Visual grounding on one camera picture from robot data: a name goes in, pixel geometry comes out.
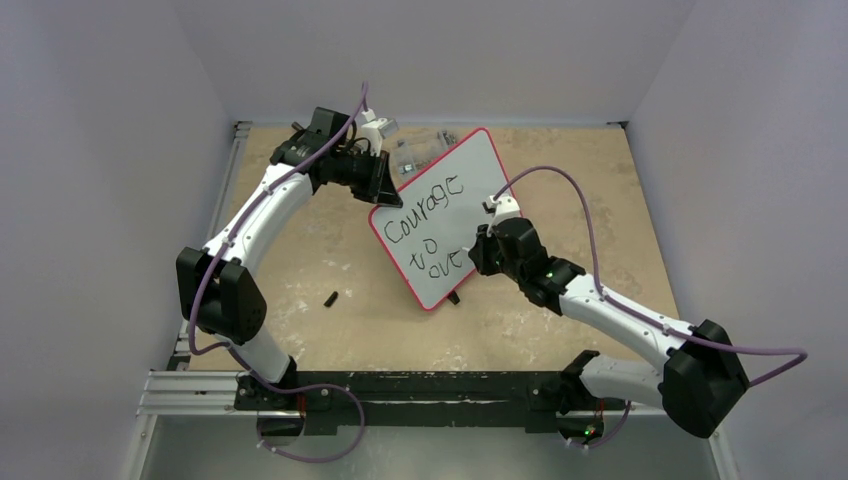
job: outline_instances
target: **red whiteboard border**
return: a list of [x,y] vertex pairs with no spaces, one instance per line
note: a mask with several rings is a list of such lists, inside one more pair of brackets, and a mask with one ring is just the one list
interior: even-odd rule
[[[434,165],[441,162],[442,159],[444,159],[445,157],[450,155],[451,152],[453,152],[457,147],[459,147],[460,145],[465,143],[466,140],[473,137],[475,134],[477,134],[477,132],[480,132],[480,131],[486,132],[486,136],[489,137],[489,142],[492,144],[492,149],[495,151],[495,157],[497,157],[497,159],[498,159],[498,164],[501,167],[501,172],[503,172],[503,174],[504,174],[504,184],[506,184],[506,182],[509,181],[509,176],[506,174],[506,169],[503,166],[503,161],[501,160],[501,155],[500,155],[500,153],[498,153],[498,148],[495,146],[495,141],[492,140],[492,134],[485,127],[478,127],[476,129],[474,129],[471,133],[466,135],[465,138],[463,138],[462,140],[457,142],[456,145],[452,146],[450,148],[450,150],[443,153],[442,156],[440,156],[436,160],[433,160],[432,162],[430,162],[430,165],[427,165],[427,167],[424,168],[424,170],[421,170],[420,172],[416,173],[414,177],[410,178],[406,183],[401,185],[400,188],[398,188],[398,193],[402,192],[403,189],[406,188],[407,185],[409,185],[412,182],[414,182],[415,180],[417,180],[418,177],[420,177],[421,175],[424,175],[425,173],[427,173],[427,170],[430,170]],[[512,198],[515,198],[515,192],[512,190],[512,187],[509,188],[509,191],[512,194]],[[436,309],[436,307],[441,305],[442,302],[444,302],[446,298],[448,298],[448,295],[450,295],[450,292],[456,290],[457,287],[459,287],[460,285],[462,285],[463,282],[468,280],[468,277],[473,275],[476,270],[472,269],[470,272],[468,272],[468,275],[462,277],[456,283],[456,285],[453,286],[453,288],[450,290],[450,292],[445,294],[445,296],[442,297],[440,300],[438,300],[432,307],[430,307],[430,308],[425,307],[424,304],[421,303],[421,298],[418,297],[418,294],[415,292],[415,289],[413,289],[412,285],[409,284],[409,279],[406,278],[406,275],[403,274],[403,269],[400,268],[400,264],[397,262],[394,255],[392,255],[392,252],[389,251],[388,245],[386,245],[386,242],[383,241],[383,238],[380,236],[380,234],[377,232],[377,228],[374,226],[374,212],[376,212],[378,208],[382,208],[382,207],[379,207],[379,206],[374,207],[374,208],[371,209],[371,213],[368,214],[368,225],[371,226],[371,231],[374,232],[374,236],[377,237],[377,240],[379,240],[380,244],[383,245],[383,249],[386,250],[386,253],[389,255],[389,258],[392,259],[392,263],[394,264],[394,266],[397,269],[400,276],[403,278],[403,281],[406,282],[406,286],[409,287],[410,291],[412,291],[412,295],[415,296],[415,300],[418,302],[418,305],[420,305],[421,308],[423,308],[425,311],[432,312],[433,310]]]

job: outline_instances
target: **wooden table surface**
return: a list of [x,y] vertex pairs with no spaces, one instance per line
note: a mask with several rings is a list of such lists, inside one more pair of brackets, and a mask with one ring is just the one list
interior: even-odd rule
[[[404,128],[399,136],[435,132]],[[459,137],[471,128],[455,128]],[[665,267],[621,129],[491,128],[507,174],[534,165],[571,173],[589,201],[603,282],[653,310],[677,316]],[[230,218],[258,184],[288,128],[253,128],[235,185]],[[531,174],[516,198],[550,255],[591,270],[586,220],[561,177]],[[459,305],[432,312],[417,304],[368,226],[372,206],[345,187],[321,187],[266,255],[257,283],[265,325],[301,370],[560,370],[582,350],[635,354],[611,338],[530,304],[504,276],[472,276]],[[332,308],[323,302],[334,291]],[[209,337],[200,334],[206,345]],[[236,370],[216,351],[194,370]]]

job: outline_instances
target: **small whiteboard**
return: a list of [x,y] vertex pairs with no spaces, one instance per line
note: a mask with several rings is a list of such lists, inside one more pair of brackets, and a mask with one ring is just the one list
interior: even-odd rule
[[492,220],[483,201],[507,180],[489,131],[478,128],[398,189],[403,208],[371,211],[371,229],[425,310],[474,272],[462,247]]

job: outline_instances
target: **gray wall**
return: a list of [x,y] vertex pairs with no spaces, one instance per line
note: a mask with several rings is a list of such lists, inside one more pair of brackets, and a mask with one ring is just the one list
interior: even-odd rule
[[0,478],[116,478],[228,117],[162,0],[0,2]]
[[629,118],[694,0],[172,0],[227,111],[308,120],[371,104],[405,121]]
[[840,0],[700,1],[628,128],[684,318],[810,351],[726,422],[744,478],[848,469],[846,25]]

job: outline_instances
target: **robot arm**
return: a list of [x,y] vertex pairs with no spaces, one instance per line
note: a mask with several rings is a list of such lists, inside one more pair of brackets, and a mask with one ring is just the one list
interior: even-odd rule
[[[477,228],[468,252],[482,275],[505,274],[531,303],[586,323],[629,347],[646,363],[583,352],[562,372],[568,397],[624,398],[663,408],[681,428],[708,437],[748,389],[738,356],[692,344],[668,329],[730,344],[726,332],[706,320],[694,326],[649,310],[610,288],[598,291],[594,277],[568,260],[549,256],[533,224],[509,196],[489,198],[489,225]],[[605,296],[661,324],[652,326],[616,308]]]
[[[388,170],[388,153],[381,149],[383,139],[397,131],[392,119],[377,118],[373,110],[362,113],[363,137],[339,141],[327,154],[303,173],[291,175],[272,189],[313,152],[327,144],[348,120],[348,116],[317,108],[306,129],[299,129],[274,150],[271,165],[250,198],[232,221],[198,251],[185,248],[177,258],[177,281],[183,318],[189,319],[201,277],[221,243],[229,248],[218,262],[213,282],[204,292],[198,312],[200,329],[231,345],[246,363],[263,378],[283,384],[293,372],[293,359],[286,354],[263,326],[267,304],[254,278],[265,254],[291,216],[315,194],[321,185],[349,186],[354,198],[377,205],[402,206]],[[358,140],[367,141],[363,149]],[[237,231],[236,236],[230,232]]]

